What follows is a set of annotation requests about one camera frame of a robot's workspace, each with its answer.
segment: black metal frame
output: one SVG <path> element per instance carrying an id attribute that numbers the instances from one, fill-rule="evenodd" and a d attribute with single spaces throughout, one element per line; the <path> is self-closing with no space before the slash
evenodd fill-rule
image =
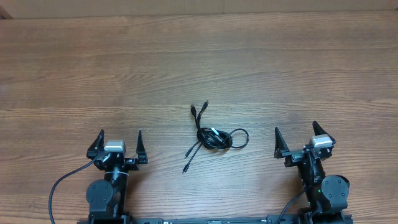
<path id="1" fill-rule="evenodd" d="M 280 223 L 288 224 L 352 224 L 351 215 L 344 215 L 347 208 L 349 182 L 343 176 L 326 176 L 321 164 L 331 156 L 336 140 L 314 121 L 315 136 L 301 150 L 290 151 L 278 128 L 275 128 L 275 154 L 285 158 L 285 166 L 298 167 L 298 173 L 306 191 L 310 207 L 301 208 L 296 215 L 283 215 Z M 94 165 L 104 170 L 103 180 L 94 181 L 87 189 L 90 204 L 87 222 L 78 224 L 266 224 L 277 223 L 279 215 L 264 218 L 211 218 L 163 220 L 161 218 L 134 219 L 124 211 L 127 178 L 130 170 L 139 170 L 139 164 L 148 163 L 142 143 L 141 131 L 137 142 L 138 158 L 125 158 L 120 150 L 104 150 L 104 131 L 87 150 L 87 158 L 95 159 Z"/>

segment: wooden tabletop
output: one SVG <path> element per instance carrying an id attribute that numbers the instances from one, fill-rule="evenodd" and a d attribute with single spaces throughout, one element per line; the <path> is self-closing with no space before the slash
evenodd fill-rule
<path id="1" fill-rule="evenodd" d="M 274 128 L 298 149 L 313 120 L 337 140 L 323 168 L 350 180 L 346 213 L 397 223 L 397 24 L 397 11 L 0 21 L 0 223 L 50 223 L 51 187 L 89 161 L 101 129 L 128 156 L 142 129 L 149 163 L 126 204 L 137 218 L 279 214 L 302 186 L 274 159 Z M 190 105 L 206 100 L 202 126 L 250 142 L 201 149 L 183 175 Z M 87 218 L 102 178 L 91 166 L 62 181 L 56 223 Z"/>

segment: black cable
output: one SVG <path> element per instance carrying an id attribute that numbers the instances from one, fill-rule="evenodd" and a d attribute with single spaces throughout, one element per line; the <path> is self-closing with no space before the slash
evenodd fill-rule
<path id="1" fill-rule="evenodd" d="M 50 192 L 50 198 L 49 198 L 49 215 L 50 215 L 50 220 L 52 224 L 55 224 L 54 222 L 54 217 L 52 215 L 52 195 L 54 194 L 54 190 L 57 187 L 57 185 L 65 178 L 69 177 L 72 174 L 76 174 L 77 172 L 81 171 L 82 169 L 87 168 L 88 166 L 92 165 L 94 163 L 94 161 L 97 159 L 98 155 L 89 163 L 87 163 L 86 165 L 82 166 L 81 168 L 74 170 L 68 174 L 63 175 L 61 178 L 59 178 L 56 183 L 54 184 L 54 186 L 52 186 L 51 192 Z"/>
<path id="2" fill-rule="evenodd" d="M 201 114 L 206 110 L 207 106 L 209 104 L 209 101 L 206 101 L 205 104 L 203 104 L 200 112 L 198 113 L 197 116 L 197 111 L 196 108 L 191 105 L 191 114 L 193 115 L 193 117 L 195 118 L 195 123 L 197 126 L 197 138 L 198 141 L 188 150 L 188 152 L 185 154 L 185 158 L 187 158 L 189 156 L 189 154 L 192 152 L 193 148 L 200 143 L 199 147 L 196 149 L 195 153 L 193 154 L 193 156 L 191 157 L 191 159 L 189 160 L 189 162 L 185 165 L 182 173 L 186 173 L 189 165 L 193 159 L 193 157 L 195 157 L 196 153 L 199 151 L 201 146 L 205 146 L 207 149 L 227 149 L 227 148 L 233 148 L 233 149 L 243 149 L 244 147 L 247 146 L 248 142 L 249 142 L 249 133 L 243 129 L 243 128 L 237 128 L 233 131 L 231 131 L 230 133 L 227 133 L 225 131 L 220 131 L 220 130 L 216 130 L 214 128 L 201 128 L 200 127 L 200 119 L 201 119 Z M 232 134 L 235 133 L 236 131 L 243 131 L 247 138 L 246 138 L 246 142 L 241 145 L 241 146 L 233 146 L 232 143 Z"/>
<path id="3" fill-rule="evenodd" d="M 280 224 L 280 221 L 282 220 L 283 215 L 287 211 L 287 209 L 297 200 L 301 195 L 303 195 L 305 192 L 307 192 L 310 189 L 311 185 L 306 186 L 298 195 L 296 195 L 294 198 L 292 198 L 288 204 L 285 206 L 285 208 L 282 210 L 282 212 L 279 215 L 279 219 L 277 224 Z"/>
<path id="4" fill-rule="evenodd" d="M 315 181 L 315 174 L 314 174 L 314 171 L 313 171 L 312 156 L 311 156 L 311 154 L 309 152 L 307 153 L 307 156 L 308 156 L 308 160 L 309 160 L 309 163 L 310 163 L 310 171 L 311 171 L 311 175 L 310 175 L 311 181 L 310 181 L 309 185 L 312 185 L 314 183 L 314 181 Z"/>

